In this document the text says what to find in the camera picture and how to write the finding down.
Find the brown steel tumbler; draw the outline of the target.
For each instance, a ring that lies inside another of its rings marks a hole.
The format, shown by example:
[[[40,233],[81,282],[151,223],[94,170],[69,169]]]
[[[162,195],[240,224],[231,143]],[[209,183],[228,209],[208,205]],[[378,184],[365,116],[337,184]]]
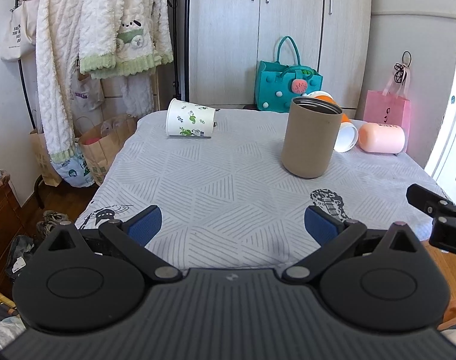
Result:
[[[314,97],[293,98],[281,153],[284,168],[304,179],[323,175],[341,122],[338,105]]]

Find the orange paper cup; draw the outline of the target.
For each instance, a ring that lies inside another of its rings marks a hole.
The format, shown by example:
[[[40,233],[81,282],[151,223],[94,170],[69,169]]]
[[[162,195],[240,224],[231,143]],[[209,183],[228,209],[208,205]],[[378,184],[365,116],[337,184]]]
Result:
[[[313,91],[307,94],[307,96],[337,105],[332,96],[325,91]],[[334,150],[338,153],[348,152],[354,148],[358,141],[358,138],[359,133],[357,127],[351,122],[345,113],[342,113],[342,121],[334,145]]]

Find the white leaf-print paper cup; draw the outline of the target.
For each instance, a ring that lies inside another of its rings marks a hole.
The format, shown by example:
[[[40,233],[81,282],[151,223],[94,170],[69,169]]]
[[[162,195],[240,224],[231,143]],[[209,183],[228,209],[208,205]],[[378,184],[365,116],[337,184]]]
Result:
[[[172,137],[211,137],[215,114],[215,108],[174,98],[168,105],[166,133]]]

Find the pink tumbler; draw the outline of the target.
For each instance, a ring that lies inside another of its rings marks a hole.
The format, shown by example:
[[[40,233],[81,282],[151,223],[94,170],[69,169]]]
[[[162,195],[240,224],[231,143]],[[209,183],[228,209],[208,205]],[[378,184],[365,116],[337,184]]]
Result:
[[[405,145],[404,130],[397,125],[365,123],[359,129],[359,147],[374,154],[401,153]]]

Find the brown paper bag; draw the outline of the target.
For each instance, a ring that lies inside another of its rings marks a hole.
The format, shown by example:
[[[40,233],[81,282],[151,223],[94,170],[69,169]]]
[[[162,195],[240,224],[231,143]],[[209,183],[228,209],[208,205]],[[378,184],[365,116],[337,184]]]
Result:
[[[94,125],[79,137],[78,144],[94,182],[100,186],[125,142],[135,133],[137,120],[127,114]]]

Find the pink paper gift bag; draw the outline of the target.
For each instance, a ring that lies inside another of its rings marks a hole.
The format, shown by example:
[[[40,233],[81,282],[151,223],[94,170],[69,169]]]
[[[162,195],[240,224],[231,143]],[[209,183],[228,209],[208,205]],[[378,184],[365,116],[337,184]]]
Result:
[[[412,104],[408,99],[411,84],[410,66],[413,57],[405,50],[396,63],[390,79],[381,91],[369,90],[365,99],[363,120],[371,123],[397,125],[404,131],[403,152],[407,150]]]

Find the grey patterned table cloth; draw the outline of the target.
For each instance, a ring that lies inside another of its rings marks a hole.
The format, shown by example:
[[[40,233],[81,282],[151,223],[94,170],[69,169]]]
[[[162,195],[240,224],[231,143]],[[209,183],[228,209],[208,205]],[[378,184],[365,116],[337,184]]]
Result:
[[[408,186],[439,187],[407,154],[334,154],[327,171],[305,180],[280,160],[287,117],[221,110],[210,138],[169,137],[163,111],[139,120],[104,182],[78,217],[80,229],[127,220],[157,205],[162,226],[148,250],[189,268],[287,267],[318,248],[305,230],[315,205],[370,228],[407,223],[421,240],[431,220],[407,203]]]

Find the wooden side cabinet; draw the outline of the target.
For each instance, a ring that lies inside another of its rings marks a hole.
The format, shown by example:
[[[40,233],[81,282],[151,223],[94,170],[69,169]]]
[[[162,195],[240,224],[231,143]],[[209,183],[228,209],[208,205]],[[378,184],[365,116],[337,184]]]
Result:
[[[12,280],[5,269],[10,245],[15,236],[25,234],[21,207],[10,185],[10,174],[0,178],[0,293],[12,299]]]

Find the teal felt tote bag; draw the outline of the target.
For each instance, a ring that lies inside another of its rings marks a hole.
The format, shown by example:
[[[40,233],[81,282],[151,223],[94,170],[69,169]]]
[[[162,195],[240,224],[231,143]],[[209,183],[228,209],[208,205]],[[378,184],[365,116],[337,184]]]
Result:
[[[286,41],[290,41],[294,49],[294,65],[280,63],[282,46]],[[321,74],[301,63],[294,39],[284,36],[278,43],[276,60],[261,60],[259,63],[255,78],[255,106],[259,111],[286,113],[293,98],[321,90],[322,83]]]

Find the white fluffy pajama top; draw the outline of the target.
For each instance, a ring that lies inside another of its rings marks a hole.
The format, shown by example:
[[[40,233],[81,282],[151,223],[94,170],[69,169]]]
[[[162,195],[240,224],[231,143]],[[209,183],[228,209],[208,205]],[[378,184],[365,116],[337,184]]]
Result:
[[[121,77],[126,111],[141,118],[154,110],[151,74],[172,62],[167,0],[39,0],[38,101],[51,160],[75,153],[75,72]]]

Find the canvas tote bag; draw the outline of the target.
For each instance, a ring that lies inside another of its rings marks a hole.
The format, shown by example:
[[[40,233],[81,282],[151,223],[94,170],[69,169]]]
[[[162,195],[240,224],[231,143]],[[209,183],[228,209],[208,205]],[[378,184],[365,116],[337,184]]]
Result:
[[[1,47],[1,60],[17,62],[34,52],[39,0],[15,0]]]

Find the white wardrobe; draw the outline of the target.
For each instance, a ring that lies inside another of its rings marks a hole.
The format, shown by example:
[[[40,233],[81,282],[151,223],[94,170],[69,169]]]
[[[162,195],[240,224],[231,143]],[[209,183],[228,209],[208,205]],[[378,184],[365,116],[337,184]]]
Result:
[[[224,108],[255,101],[262,62],[300,63],[353,116],[372,0],[186,0],[185,96]]]

